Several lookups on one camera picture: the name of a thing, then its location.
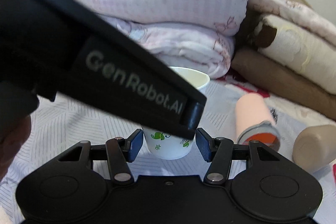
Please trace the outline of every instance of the human hand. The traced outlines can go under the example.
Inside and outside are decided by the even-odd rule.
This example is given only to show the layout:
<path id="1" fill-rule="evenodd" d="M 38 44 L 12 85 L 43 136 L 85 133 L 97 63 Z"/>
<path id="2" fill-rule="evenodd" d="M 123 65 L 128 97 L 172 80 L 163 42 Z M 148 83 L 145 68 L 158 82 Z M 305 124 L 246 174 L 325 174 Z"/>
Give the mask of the human hand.
<path id="1" fill-rule="evenodd" d="M 30 116 L 22 119 L 16 127 L 4 132 L 5 139 L 0 143 L 0 180 L 6 175 L 14 157 L 29 138 L 31 131 Z"/>

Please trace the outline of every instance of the screw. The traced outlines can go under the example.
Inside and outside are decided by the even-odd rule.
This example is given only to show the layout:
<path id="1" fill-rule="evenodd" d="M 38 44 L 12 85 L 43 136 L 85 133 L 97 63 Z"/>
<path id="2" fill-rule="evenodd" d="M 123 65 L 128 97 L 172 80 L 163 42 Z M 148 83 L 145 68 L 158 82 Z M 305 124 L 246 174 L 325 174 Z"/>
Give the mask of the screw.
<path id="1" fill-rule="evenodd" d="M 131 175 L 128 173 L 118 173 L 114 176 L 114 179 L 120 182 L 129 181 L 131 178 Z"/>
<path id="2" fill-rule="evenodd" d="M 207 175 L 207 179 L 212 182 L 218 182 L 224 179 L 223 175 L 220 173 L 210 173 Z"/>
<path id="3" fill-rule="evenodd" d="M 174 182 L 173 182 L 173 181 L 166 181 L 166 182 L 165 182 L 165 185 L 167 185 L 167 186 L 172 186 L 172 185 L 174 185 Z"/>

